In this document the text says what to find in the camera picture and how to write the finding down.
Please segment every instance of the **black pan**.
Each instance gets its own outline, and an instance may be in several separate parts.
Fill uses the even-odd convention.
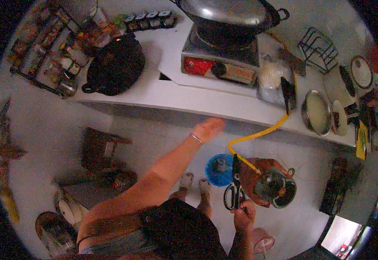
[[[88,69],[85,93],[115,96],[128,90],[141,75],[145,58],[134,34],[115,37],[100,49]]]
[[[290,17],[290,13],[286,9],[280,8],[279,10],[276,10],[267,1],[258,1],[263,5],[267,14],[264,21],[255,25],[229,24],[212,21],[186,12],[181,6],[181,0],[176,0],[176,5],[196,24],[198,31],[203,34],[206,39],[215,41],[213,44],[216,44],[219,41],[223,42],[233,39],[234,42],[242,45],[244,42],[248,42],[254,38],[256,34],[262,33],[271,27],[275,27],[279,25],[281,21]],[[285,15],[282,19],[280,18],[280,11]]]

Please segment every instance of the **gas stove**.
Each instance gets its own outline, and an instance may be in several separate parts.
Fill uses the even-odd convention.
[[[251,85],[259,68],[255,36],[223,41],[193,25],[182,50],[181,71],[185,74]]]

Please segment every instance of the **bracelet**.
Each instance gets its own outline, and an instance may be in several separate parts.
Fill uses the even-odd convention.
[[[202,141],[197,137],[197,136],[195,136],[194,134],[190,134],[193,138],[195,138],[196,140],[198,140],[199,141],[199,143],[202,145],[203,143],[202,143]]]

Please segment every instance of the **kitchen counter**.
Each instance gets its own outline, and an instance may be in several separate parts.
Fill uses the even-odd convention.
[[[192,112],[265,126],[277,123],[285,114],[285,110],[258,100],[255,89],[181,73],[181,50],[193,23],[185,14],[180,14],[181,19],[175,28],[135,33],[146,56],[146,67],[131,89],[117,96],[85,94],[80,87],[86,83],[88,64],[77,77],[79,87],[73,99]],[[159,80],[160,72],[171,81]],[[296,85],[297,108],[280,128],[355,146],[353,125],[348,126],[344,137],[333,133],[324,137],[308,130],[302,121],[300,107],[306,93],[310,89],[324,92],[322,75],[316,69],[307,66],[306,77],[297,75]]]

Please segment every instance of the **yellow gas hose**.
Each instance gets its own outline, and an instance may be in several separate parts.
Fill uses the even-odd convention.
[[[284,46],[284,49],[288,51],[288,47],[287,45],[285,45],[283,42],[281,42],[281,40],[274,34],[272,33],[268,33],[266,32],[266,34],[270,35],[271,37],[273,37],[274,39],[276,39],[278,42],[280,42],[283,46]],[[296,82],[296,73],[293,72],[293,79],[294,79],[294,82]],[[244,157],[242,157],[241,155],[239,155],[237,152],[235,152],[235,150],[232,148],[232,145],[236,144],[236,143],[240,143],[240,142],[244,142],[244,141],[247,141],[247,140],[251,140],[251,139],[254,139],[254,138],[258,138],[258,137],[262,137],[268,133],[271,133],[273,132],[275,129],[279,128],[286,120],[287,120],[287,117],[288,115],[285,114],[279,122],[277,122],[274,126],[272,127],[269,127],[267,129],[265,129],[264,131],[261,131],[259,133],[255,133],[255,134],[252,134],[252,135],[249,135],[249,136],[246,136],[246,137],[242,137],[242,138],[238,138],[238,139],[234,139],[232,141],[230,141],[228,143],[228,149],[229,151],[232,153],[232,154],[237,154],[237,157],[238,159],[240,159],[241,161],[243,161],[246,165],[248,165],[249,167],[251,167],[251,169],[253,169],[254,171],[256,171],[258,174],[260,174],[260,170],[257,169],[254,165],[252,165],[250,162],[247,161],[247,159],[245,159]]]

